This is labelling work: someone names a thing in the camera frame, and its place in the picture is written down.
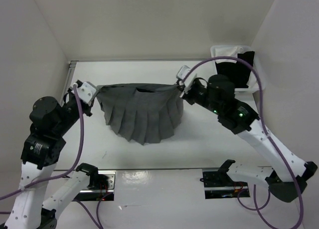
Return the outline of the grey pleated skirt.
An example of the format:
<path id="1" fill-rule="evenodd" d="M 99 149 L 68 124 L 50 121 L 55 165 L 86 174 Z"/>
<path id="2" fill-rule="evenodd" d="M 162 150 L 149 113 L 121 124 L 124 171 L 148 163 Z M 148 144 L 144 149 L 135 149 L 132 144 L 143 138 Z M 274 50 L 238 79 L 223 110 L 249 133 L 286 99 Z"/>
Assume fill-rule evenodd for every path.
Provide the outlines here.
<path id="1" fill-rule="evenodd" d="M 160 143 L 172 137 L 181 124 L 183 100 L 175 84 L 127 83 L 97 88 L 105 124 L 128 142 Z"/>

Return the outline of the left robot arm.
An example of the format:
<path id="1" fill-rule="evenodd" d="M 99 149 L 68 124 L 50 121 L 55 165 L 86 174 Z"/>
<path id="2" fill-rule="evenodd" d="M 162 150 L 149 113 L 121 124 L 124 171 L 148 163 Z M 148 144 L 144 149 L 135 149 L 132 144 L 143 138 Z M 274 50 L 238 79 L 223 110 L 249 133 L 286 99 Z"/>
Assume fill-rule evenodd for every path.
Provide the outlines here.
<path id="1" fill-rule="evenodd" d="M 84 144 L 84 115 L 98 93 L 90 82 L 76 81 L 67 91 L 63 105 L 51 96 L 38 99 L 30 113 L 30 135 L 21 155 L 19 188 L 1 199 L 16 196 L 13 208 L 2 229 L 54 229 L 66 207 L 85 187 L 99 184 L 98 168 L 79 163 Z M 73 166 L 63 174 L 53 176 L 60 153 L 66 142 L 63 136 L 80 122 L 80 143 Z"/>

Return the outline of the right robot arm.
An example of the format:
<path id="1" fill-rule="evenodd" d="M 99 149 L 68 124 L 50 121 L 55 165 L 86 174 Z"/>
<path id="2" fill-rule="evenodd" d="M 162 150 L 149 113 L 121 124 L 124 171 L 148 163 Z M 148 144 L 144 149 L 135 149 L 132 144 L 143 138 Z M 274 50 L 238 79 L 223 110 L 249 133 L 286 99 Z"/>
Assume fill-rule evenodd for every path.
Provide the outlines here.
<path id="1" fill-rule="evenodd" d="M 296 186 L 303 192 L 317 165 L 305 162 L 292 153 L 267 128 L 262 127 L 259 114 L 247 103 L 235 98 L 235 85 L 224 75 L 213 75 L 206 84 L 201 78 L 189 83 L 178 82 L 182 98 L 198 104 L 217 115 L 218 122 L 253 147 L 270 166 L 248 167 L 226 160 L 219 168 L 219 182 L 246 182 L 267 188 L 285 203 L 298 197 Z"/>

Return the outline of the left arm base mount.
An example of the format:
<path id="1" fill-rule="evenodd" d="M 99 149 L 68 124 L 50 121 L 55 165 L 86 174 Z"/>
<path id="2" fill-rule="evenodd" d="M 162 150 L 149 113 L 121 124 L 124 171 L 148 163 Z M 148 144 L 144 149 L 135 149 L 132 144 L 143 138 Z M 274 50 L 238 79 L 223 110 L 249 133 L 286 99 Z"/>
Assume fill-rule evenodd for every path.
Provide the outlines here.
<path id="1" fill-rule="evenodd" d="M 81 202 L 113 201 L 116 171 L 99 170 L 100 181 L 94 188 L 85 187 L 75 197 Z"/>

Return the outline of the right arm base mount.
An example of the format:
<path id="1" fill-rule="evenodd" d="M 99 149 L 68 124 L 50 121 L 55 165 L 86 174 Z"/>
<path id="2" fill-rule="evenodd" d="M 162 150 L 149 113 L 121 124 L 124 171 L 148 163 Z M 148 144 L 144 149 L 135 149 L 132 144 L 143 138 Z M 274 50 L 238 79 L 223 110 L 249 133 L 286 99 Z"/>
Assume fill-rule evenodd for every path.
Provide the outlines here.
<path id="1" fill-rule="evenodd" d="M 203 170 L 199 180 L 203 183 L 206 199 L 236 198 L 239 193 L 241 197 L 250 197 L 246 182 L 235 182 L 218 170 Z"/>

